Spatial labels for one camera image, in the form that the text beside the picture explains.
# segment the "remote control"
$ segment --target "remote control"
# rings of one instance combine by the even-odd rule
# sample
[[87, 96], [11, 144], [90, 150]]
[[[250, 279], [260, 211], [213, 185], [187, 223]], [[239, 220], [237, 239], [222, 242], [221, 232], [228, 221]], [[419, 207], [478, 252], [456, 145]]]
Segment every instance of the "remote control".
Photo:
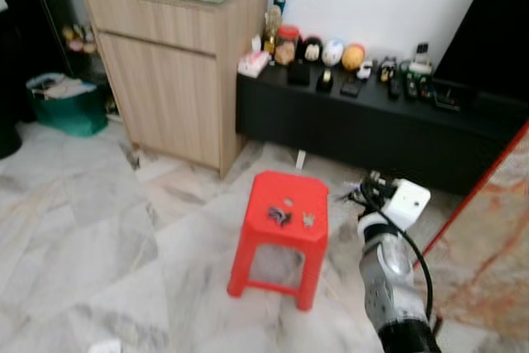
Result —
[[393, 99], [397, 99], [400, 93], [403, 91], [399, 79], [392, 79], [389, 84], [389, 96]]
[[356, 98], [360, 92], [360, 85], [355, 82], [354, 78], [348, 78], [341, 86], [340, 93], [349, 97]]

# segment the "stool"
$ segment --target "stool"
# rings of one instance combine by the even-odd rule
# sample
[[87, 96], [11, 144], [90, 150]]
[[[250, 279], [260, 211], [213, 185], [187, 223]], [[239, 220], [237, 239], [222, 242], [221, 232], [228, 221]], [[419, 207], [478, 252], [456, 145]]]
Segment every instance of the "stool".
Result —
[[[327, 186], [317, 179], [265, 171], [257, 175], [246, 209], [228, 293], [239, 298], [246, 286], [293, 295], [298, 309], [310, 310], [327, 247]], [[271, 208], [290, 214], [280, 225]], [[305, 255], [299, 289], [248, 280], [257, 247], [287, 246]]]

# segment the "cabinet door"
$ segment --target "cabinet door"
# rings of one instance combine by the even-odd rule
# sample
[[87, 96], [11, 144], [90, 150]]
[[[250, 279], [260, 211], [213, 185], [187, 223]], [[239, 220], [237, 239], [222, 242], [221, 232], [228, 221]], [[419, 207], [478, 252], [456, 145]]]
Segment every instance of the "cabinet door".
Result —
[[99, 42], [131, 139], [218, 168], [215, 59], [106, 33]]

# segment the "black tv console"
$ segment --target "black tv console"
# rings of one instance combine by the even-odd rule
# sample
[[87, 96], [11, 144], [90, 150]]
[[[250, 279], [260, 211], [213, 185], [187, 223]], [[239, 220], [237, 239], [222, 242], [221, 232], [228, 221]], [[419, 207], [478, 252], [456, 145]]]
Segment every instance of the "black tv console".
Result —
[[267, 66], [257, 79], [237, 77], [237, 132], [448, 192], [468, 193], [525, 120], [448, 112], [401, 95], [371, 77], [357, 98], [340, 94], [334, 70], [329, 94], [288, 84], [287, 69]]

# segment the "trash bin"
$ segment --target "trash bin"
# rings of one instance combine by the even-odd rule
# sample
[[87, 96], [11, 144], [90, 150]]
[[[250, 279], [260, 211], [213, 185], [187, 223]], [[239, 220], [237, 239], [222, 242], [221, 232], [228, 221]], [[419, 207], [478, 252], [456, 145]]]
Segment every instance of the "trash bin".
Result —
[[15, 153], [22, 145], [15, 126], [7, 112], [0, 109], [0, 159]]
[[26, 83], [36, 120], [72, 136], [97, 134], [107, 126], [107, 116], [96, 85], [82, 83], [85, 91], [67, 98], [46, 98], [44, 94], [35, 94], [43, 83], [59, 82], [63, 77], [62, 74], [42, 74]]

